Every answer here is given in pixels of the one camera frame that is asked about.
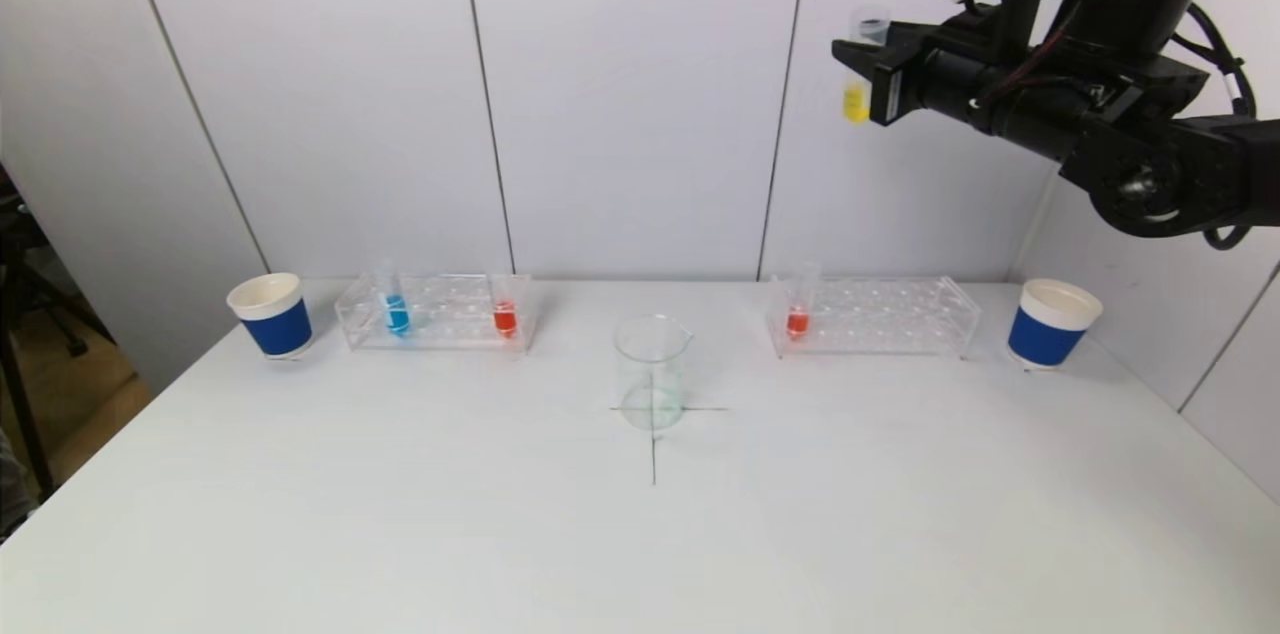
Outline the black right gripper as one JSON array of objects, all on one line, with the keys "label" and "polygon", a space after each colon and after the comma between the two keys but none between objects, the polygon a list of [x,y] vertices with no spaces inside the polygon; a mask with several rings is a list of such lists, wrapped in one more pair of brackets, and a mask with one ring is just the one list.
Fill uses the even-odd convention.
[{"label": "black right gripper", "polygon": [[910,113],[928,110],[983,134],[992,115],[974,102],[998,72],[997,40],[984,35],[891,22],[884,45],[833,40],[831,55],[872,82],[870,119],[891,126]]}]

